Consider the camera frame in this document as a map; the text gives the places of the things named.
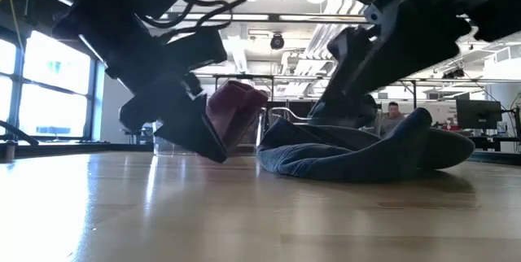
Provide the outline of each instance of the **window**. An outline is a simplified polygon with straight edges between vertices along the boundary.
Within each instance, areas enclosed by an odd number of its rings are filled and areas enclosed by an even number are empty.
[[[0,72],[12,74],[15,71],[16,46],[0,40]]]
[[[11,91],[12,81],[9,78],[0,76],[0,120],[7,121],[9,111],[11,109]],[[0,135],[6,133],[3,127],[0,127]]]
[[[32,136],[82,137],[87,98],[24,84],[20,129]]]
[[[0,120],[40,140],[90,137],[94,72],[88,55],[33,31],[25,54],[0,39]],[[2,140],[12,139],[0,128]]]
[[[24,78],[71,90],[89,91],[90,57],[33,31],[27,40]]]

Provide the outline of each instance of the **person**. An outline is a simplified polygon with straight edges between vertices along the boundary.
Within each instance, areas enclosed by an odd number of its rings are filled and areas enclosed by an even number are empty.
[[[391,132],[404,119],[405,117],[401,114],[398,103],[390,102],[387,108],[387,114],[382,118],[380,137],[384,137],[387,133]]]

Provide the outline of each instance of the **computer monitor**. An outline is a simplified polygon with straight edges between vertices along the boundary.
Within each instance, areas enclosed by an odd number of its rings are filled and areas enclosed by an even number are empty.
[[[456,100],[460,129],[497,129],[502,121],[501,104],[486,100]]]

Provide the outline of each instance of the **wooden table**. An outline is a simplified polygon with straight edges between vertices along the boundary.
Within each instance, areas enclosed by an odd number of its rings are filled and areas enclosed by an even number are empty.
[[[253,158],[106,153],[0,164],[0,261],[519,261],[521,170],[280,177]]]

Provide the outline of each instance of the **black cable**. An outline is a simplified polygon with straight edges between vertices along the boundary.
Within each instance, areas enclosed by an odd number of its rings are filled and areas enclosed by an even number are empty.
[[[235,8],[236,6],[246,2],[247,0],[235,0],[233,2],[231,2],[229,5],[227,6],[224,6],[224,7],[220,7],[218,9],[215,9],[213,11],[210,11],[209,13],[207,13],[206,15],[204,15],[203,17],[201,17],[201,19],[199,20],[199,22],[197,22],[197,25],[196,26],[201,26],[204,22],[207,22],[208,20],[210,20],[212,17],[214,17],[215,15],[219,15],[219,14],[222,14],[224,13],[225,11],[231,11],[233,8]]]
[[[169,22],[159,22],[159,21],[153,20],[149,17],[139,17],[139,18],[141,20],[143,20],[145,23],[149,24],[150,26],[154,26],[156,28],[161,28],[161,29],[167,29],[167,28],[175,27],[178,24],[180,24],[188,16],[188,14],[190,14],[190,12],[192,11],[193,8],[194,8],[194,3],[189,2],[188,5],[186,5],[185,10],[179,16],[177,16],[176,19],[169,21]]]
[[[201,0],[194,0],[194,4],[198,5],[198,6],[204,5],[204,7],[211,7],[211,6],[216,6],[216,5],[222,5],[223,7],[229,6],[229,3],[227,1],[223,1],[223,0],[217,0],[217,1],[211,1],[211,2],[201,1]],[[170,30],[170,31],[168,31],[166,33],[161,34],[159,36],[159,39],[161,41],[168,42],[172,37],[175,37],[175,36],[177,36],[180,33],[194,33],[194,32],[196,32],[196,31],[198,31],[198,30],[200,30],[202,28],[206,28],[206,29],[213,28],[213,29],[216,29],[216,30],[222,30],[222,29],[227,28],[228,26],[230,26],[231,22],[233,20],[234,13],[233,13],[231,8],[229,9],[229,12],[230,12],[230,18],[225,23],[218,24],[218,25],[208,25],[208,26],[203,26],[203,25],[197,25],[196,24],[195,26],[192,26],[192,27],[172,29],[172,30]]]
[[[480,84],[478,84],[478,82],[474,81],[474,79],[472,77],[470,77],[469,74],[467,74],[465,71],[463,71],[463,73],[465,74],[465,76],[467,76],[469,79],[471,79],[472,82],[474,82],[474,84],[476,84],[476,86],[480,87],[483,90],[483,92],[486,93],[486,95],[490,96],[490,98],[493,101],[495,101],[496,103],[501,104],[501,108],[502,109],[506,110],[506,107],[499,100],[495,99],[482,85],[480,85]]]
[[[3,127],[7,132],[13,133],[15,136],[18,136],[20,139],[26,141],[31,146],[37,146],[40,144],[38,140],[29,136],[21,129],[16,128],[14,125],[7,123],[6,121],[0,120],[0,127]]]
[[[223,1],[223,0],[216,0],[216,1],[201,1],[201,0],[194,0],[193,2],[191,2],[190,4],[194,4],[194,5],[197,5],[197,6],[202,6],[202,7],[213,7],[213,6],[217,6],[217,5],[222,5],[222,7],[220,8],[217,8],[215,10],[212,10],[210,11],[209,13],[206,13],[205,15],[203,15],[203,17],[201,17],[201,19],[199,19],[199,21],[197,21],[197,24],[194,26],[194,27],[186,27],[186,28],[179,28],[179,29],[172,29],[166,33],[163,33],[159,36],[159,39],[161,41],[164,41],[164,42],[167,42],[169,41],[172,37],[175,37],[176,35],[180,34],[180,33],[195,33],[197,32],[198,30],[202,29],[202,28],[212,28],[212,29],[216,29],[216,30],[222,30],[224,28],[227,28],[231,25],[231,22],[233,20],[233,9],[246,2],[247,0],[235,0],[233,2],[226,2],[226,1]],[[218,24],[218,25],[209,25],[209,26],[203,26],[203,24],[205,22],[208,22],[211,18],[213,18],[214,16],[216,15],[219,15],[219,14],[222,14],[224,13],[225,11],[228,11],[230,13],[230,19],[223,23],[223,24]],[[164,27],[166,26],[166,24],[160,24],[160,27],[158,28],[169,28],[169,27]]]
[[[519,96],[521,96],[521,92],[518,94],[518,96],[516,96],[514,98],[514,100],[512,101],[512,104],[510,105],[510,109],[514,109],[514,104],[515,104],[515,101],[518,100]]]

